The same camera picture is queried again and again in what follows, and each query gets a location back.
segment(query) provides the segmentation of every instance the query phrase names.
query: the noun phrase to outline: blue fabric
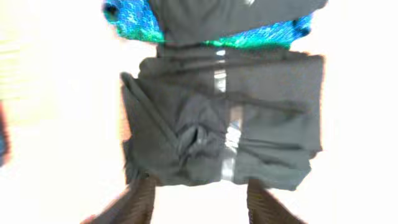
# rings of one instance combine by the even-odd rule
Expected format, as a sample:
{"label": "blue fabric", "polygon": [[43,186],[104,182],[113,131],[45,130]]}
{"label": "blue fabric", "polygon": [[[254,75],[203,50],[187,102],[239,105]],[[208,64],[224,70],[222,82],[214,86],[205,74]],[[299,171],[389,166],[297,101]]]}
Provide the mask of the blue fabric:
{"label": "blue fabric", "polygon": [[[104,14],[125,39],[164,43],[164,34],[146,0],[105,0]],[[205,44],[218,47],[260,47],[262,45],[288,45],[309,34],[312,16],[295,21],[278,22],[269,26],[208,40]]]}

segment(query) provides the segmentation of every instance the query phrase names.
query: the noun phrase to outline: white surface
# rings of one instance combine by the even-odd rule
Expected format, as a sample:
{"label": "white surface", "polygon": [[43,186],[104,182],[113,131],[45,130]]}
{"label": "white surface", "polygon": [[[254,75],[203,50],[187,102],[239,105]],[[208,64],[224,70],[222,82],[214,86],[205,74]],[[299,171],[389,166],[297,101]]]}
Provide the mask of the white surface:
{"label": "white surface", "polygon": [[[116,39],[101,0],[0,4],[1,18],[15,22],[1,24],[1,31],[17,29],[18,38],[30,40],[21,69],[40,80],[32,88],[41,93],[7,103],[15,120],[14,158],[0,169],[0,223],[78,223],[124,188],[118,73],[137,73],[154,48]],[[298,191],[272,193],[309,223],[397,222],[398,73],[386,66],[389,58],[396,63],[395,40],[374,40],[386,35],[384,15],[394,18],[394,8],[383,1],[331,1],[316,14],[313,32],[294,43],[293,50],[327,56],[325,152],[312,161],[313,172]],[[27,119],[35,120],[18,124]],[[155,206],[155,224],[186,223],[185,217],[195,223],[247,220],[246,188],[226,182],[157,189]]]}

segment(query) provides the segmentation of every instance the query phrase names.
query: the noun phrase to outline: blue sequin fabric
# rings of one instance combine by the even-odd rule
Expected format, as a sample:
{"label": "blue sequin fabric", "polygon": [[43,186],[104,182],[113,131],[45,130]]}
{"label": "blue sequin fabric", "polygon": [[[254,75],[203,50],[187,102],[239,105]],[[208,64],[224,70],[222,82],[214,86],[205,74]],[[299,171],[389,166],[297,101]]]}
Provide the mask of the blue sequin fabric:
{"label": "blue sequin fabric", "polygon": [[[104,14],[116,27],[118,35],[125,39],[164,43],[164,34],[146,0],[105,0]],[[291,43],[310,32],[312,16],[294,21],[277,22],[258,29],[248,30],[219,40],[207,40],[204,44],[217,47],[255,48]]]}

